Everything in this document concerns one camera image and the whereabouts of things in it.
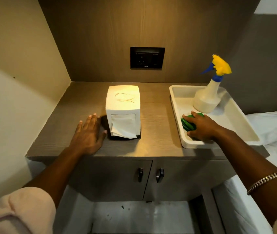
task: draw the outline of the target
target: forearm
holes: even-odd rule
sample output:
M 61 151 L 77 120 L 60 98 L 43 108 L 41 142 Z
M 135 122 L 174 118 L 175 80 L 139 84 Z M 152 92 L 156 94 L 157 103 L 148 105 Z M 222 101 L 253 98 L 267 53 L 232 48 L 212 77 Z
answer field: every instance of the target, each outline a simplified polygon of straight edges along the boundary
M 277 172 L 275 165 L 247 145 L 233 131 L 219 131 L 215 142 L 230 161 L 246 189 L 263 177 Z M 277 219 L 277 178 L 255 189 L 251 196 L 273 225 Z
M 80 158 L 81 154 L 73 152 L 69 148 L 64 149 L 50 166 L 24 187 L 38 187 L 45 190 L 51 196 L 57 208 L 69 176 Z

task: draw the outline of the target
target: spray bottle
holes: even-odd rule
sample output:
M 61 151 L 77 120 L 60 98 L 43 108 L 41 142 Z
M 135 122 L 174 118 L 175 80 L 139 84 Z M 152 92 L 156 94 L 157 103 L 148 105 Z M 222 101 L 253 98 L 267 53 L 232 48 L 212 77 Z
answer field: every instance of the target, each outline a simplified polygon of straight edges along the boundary
M 217 95 L 219 84 L 223 79 L 224 74 L 232 73 L 230 65 L 227 64 L 218 55 L 212 55 L 213 60 L 210 66 L 202 72 L 207 73 L 210 70 L 216 69 L 216 75 L 212 77 L 210 83 L 203 90 L 198 90 L 194 98 L 194 108 L 203 113 L 210 113 L 219 104 L 221 99 Z

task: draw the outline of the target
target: bracelet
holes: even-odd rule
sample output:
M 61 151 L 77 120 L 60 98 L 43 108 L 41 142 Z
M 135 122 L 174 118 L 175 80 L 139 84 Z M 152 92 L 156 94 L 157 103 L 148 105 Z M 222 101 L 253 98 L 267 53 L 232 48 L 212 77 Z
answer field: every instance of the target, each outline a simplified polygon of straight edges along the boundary
M 247 195 L 250 195 L 250 193 L 252 191 L 254 191 L 256 188 L 258 188 L 259 186 L 263 185 L 264 183 L 270 181 L 270 180 L 273 180 L 277 178 L 277 172 L 276 173 L 273 173 L 273 174 L 270 174 L 269 176 L 267 177 L 264 177 L 262 178 L 261 180 L 257 181 L 256 183 L 254 183 L 248 190 L 247 190 Z

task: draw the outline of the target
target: wooden countertop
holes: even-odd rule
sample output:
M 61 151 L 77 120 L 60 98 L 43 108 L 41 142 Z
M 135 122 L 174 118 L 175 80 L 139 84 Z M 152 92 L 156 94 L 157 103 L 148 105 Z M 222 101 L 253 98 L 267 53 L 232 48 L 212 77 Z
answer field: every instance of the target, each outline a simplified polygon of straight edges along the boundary
M 39 157 L 58 156 L 69 145 L 80 120 L 85 121 L 87 116 L 93 113 L 106 114 L 105 101 L 109 86 L 122 84 L 139 86 L 142 137 L 128 141 L 106 138 L 95 156 L 226 160 L 221 149 L 182 147 L 170 101 L 169 87 L 174 83 L 72 82 L 26 156 L 32 160 L 39 160 Z M 263 156 L 268 156 L 263 146 L 256 149 Z

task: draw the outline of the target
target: spray bottle head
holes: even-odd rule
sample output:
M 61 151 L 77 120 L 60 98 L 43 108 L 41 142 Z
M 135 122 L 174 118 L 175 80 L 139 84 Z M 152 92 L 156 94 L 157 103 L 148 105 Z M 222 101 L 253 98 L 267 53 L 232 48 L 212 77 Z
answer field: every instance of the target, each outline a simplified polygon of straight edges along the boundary
M 232 70 L 230 68 L 230 65 L 228 65 L 228 63 L 220 58 L 218 55 L 213 54 L 212 57 L 213 60 L 210 63 L 209 67 L 201 74 L 216 69 L 216 75 L 212 77 L 212 80 L 216 82 L 221 82 L 223 79 L 223 75 L 232 73 Z

